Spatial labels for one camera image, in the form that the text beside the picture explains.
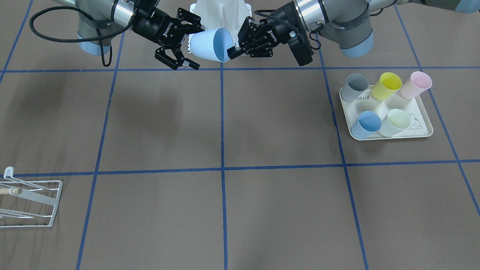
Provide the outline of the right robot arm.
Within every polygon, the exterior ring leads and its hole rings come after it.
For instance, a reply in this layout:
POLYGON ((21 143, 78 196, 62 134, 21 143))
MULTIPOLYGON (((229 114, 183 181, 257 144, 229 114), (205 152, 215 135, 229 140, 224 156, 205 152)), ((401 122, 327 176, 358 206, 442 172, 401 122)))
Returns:
POLYGON ((154 57, 167 67, 177 70, 200 65, 185 57, 182 43, 190 34, 204 31, 201 17, 181 7, 171 17, 158 9, 158 0, 60 0, 56 7, 35 13, 29 20, 31 31, 40 38, 58 43, 79 43, 87 53, 104 56, 111 51, 111 40, 127 30, 146 38, 158 48, 154 57), (35 20, 47 12, 72 10, 79 14, 77 39, 54 38, 35 29, 35 20))

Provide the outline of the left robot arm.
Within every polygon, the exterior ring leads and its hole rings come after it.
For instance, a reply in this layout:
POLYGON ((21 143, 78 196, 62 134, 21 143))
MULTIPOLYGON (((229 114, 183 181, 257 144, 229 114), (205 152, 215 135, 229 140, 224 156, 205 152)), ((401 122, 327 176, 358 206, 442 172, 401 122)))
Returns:
POLYGON ((273 48, 287 44, 300 66, 312 62, 315 34, 338 44, 346 57, 365 55, 373 46, 370 18, 405 0, 294 0, 276 10, 257 10, 262 17, 247 17, 238 33, 238 46, 227 50, 240 55, 271 57, 273 48))

